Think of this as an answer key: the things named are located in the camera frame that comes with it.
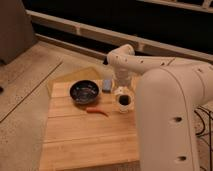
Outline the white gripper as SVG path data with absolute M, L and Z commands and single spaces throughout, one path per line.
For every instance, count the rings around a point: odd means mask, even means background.
M 134 93 L 134 89 L 131 86 L 132 74 L 126 69 L 116 69 L 115 70 L 115 84 L 118 86 L 115 90 L 115 93 L 121 92 L 121 87 L 128 87 L 129 91 Z

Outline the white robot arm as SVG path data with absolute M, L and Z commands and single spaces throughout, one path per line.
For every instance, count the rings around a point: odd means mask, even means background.
M 213 100 L 213 65 L 137 56 L 128 44 L 110 51 L 107 61 L 140 75 L 135 120 L 141 171 L 200 171 L 194 110 Z

